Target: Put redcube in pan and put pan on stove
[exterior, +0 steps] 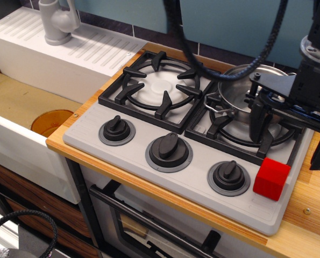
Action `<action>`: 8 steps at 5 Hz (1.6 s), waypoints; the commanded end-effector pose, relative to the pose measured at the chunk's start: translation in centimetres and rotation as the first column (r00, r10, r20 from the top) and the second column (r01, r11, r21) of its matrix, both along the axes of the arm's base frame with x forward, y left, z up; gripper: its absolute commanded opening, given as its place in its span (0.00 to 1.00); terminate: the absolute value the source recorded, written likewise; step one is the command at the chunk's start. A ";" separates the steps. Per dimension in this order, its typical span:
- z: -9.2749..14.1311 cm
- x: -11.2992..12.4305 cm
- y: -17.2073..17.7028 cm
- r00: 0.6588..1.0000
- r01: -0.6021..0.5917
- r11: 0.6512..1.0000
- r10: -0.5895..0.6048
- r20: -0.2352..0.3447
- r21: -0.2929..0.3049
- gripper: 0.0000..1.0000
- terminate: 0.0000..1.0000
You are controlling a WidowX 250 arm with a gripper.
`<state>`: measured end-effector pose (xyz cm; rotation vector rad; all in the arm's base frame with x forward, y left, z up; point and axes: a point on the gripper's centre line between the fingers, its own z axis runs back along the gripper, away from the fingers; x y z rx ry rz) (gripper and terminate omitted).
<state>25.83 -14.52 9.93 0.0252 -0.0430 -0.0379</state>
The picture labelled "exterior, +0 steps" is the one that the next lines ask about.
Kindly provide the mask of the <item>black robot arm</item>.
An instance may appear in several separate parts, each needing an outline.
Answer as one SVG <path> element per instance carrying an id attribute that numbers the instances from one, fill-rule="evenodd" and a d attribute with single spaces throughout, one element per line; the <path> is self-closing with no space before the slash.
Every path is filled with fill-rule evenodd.
<path id="1" fill-rule="evenodd" d="M 313 23 L 300 43 L 302 61 L 293 76 L 250 75 L 250 137 L 259 142 L 273 116 L 320 133 L 320 1 L 314 2 Z M 320 170 L 320 142 L 310 168 Z"/>

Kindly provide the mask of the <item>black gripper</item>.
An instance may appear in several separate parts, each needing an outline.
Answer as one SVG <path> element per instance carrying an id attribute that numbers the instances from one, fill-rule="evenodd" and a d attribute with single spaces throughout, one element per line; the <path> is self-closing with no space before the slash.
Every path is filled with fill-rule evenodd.
<path id="1" fill-rule="evenodd" d="M 252 81 L 250 138 L 259 143 L 273 115 L 295 120 L 320 134 L 320 71 L 301 71 L 292 76 L 250 75 Z M 310 161 L 320 170 L 320 140 Z"/>

